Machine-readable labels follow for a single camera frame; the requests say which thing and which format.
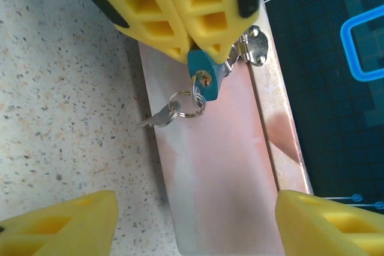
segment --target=white speckled countertop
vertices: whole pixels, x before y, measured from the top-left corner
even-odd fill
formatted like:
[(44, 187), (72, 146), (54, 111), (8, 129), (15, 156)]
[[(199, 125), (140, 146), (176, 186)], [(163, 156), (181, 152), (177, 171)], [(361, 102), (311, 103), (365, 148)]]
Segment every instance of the white speckled countertop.
[(0, 220), (116, 191), (111, 255), (177, 255), (137, 43), (90, 0), (0, 0)]

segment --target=metal hasp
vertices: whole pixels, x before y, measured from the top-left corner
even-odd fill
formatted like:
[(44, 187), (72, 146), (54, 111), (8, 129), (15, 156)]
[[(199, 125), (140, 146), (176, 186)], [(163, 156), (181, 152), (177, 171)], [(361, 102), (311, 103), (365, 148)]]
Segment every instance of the metal hasp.
[(268, 55), (268, 39), (260, 27), (252, 25), (235, 44), (238, 55), (251, 65), (262, 66)]

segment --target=key ring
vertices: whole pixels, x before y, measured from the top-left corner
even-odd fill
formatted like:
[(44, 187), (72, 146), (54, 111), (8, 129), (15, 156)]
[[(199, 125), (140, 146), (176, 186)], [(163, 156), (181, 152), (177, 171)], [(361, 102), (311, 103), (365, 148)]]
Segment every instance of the key ring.
[(168, 107), (169, 109), (176, 113), (178, 116), (182, 117), (182, 118), (196, 118), (196, 117), (199, 117), (201, 115), (204, 114), (204, 111), (205, 111), (205, 108), (206, 108), (206, 100), (205, 98), (196, 92), (196, 101), (197, 101), (197, 105), (199, 106), (199, 109), (196, 110), (195, 113), (184, 113), (184, 112), (181, 112), (181, 110), (177, 110), (173, 105), (172, 105), (172, 101), (178, 97), (178, 96), (181, 96), (181, 95), (187, 95), (187, 96), (191, 96), (191, 91), (179, 91), (179, 92), (176, 92), (174, 93), (168, 100)]
[(195, 108), (201, 109), (202, 103), (197, 99), (197, 95), (200, 94), (200, 91), (199, 91), (199, 88), (196, 86), (196, 82), (197, 82), (197, 74), (194, 74), (191, 78), (190, 94), (191, 94), (192, 102)]

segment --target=key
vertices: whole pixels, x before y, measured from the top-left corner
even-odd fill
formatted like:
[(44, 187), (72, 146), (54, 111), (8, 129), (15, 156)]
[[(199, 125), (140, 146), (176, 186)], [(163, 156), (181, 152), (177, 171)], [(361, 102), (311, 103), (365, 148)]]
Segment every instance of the key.
[[(178, 101), (172, 101), (171, 105), (177, 111), (179, 111), (180, 103)], [(165, 127), (168, 124), (170, 124), (172, 121), (174, 121), (176, 117), (177, 117), (177, 113), (171, 111), (171, 109), (169, 109), (169, 107), (168, 107), (168, 104), (166, 104), (160, 110), (160, 112), (156, 113), (152, 117), (145, 119), (141, 123), (137, 124), (137, 127), (138, 128), (145, 127), (145, 126), (148, 126), (148, 127), (153, 127), (153, 126)]]

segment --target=pink surface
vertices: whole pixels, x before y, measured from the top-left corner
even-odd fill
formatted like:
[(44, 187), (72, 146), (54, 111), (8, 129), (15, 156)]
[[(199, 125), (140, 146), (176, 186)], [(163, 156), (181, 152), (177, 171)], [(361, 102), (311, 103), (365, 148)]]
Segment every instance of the pink surface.
[[(140, 45), (152, 112), (188, 89), (187, 67)], [(196, 119), (155, 129), (166, 188), (184, 255), (283, 255), (277, 197), (250, 72), (236, 65), (219, 99)]]

